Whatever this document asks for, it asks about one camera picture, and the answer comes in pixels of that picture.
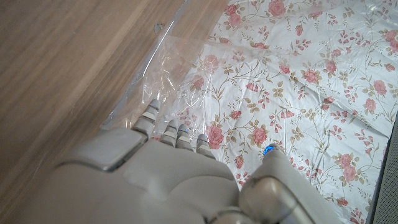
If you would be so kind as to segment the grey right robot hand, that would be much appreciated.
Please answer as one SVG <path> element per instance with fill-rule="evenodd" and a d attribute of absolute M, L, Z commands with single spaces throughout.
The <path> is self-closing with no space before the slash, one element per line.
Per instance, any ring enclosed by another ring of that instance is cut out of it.
<path fill-rule="evenodd" d="M 192 146 L 170 121 L 151 138 L 160 103 L 131 129 L 107 131 L 59 159 L 12 223 L 338 223 L 326 200 L 276 144 L 238 187 L 208 137 Z"/>

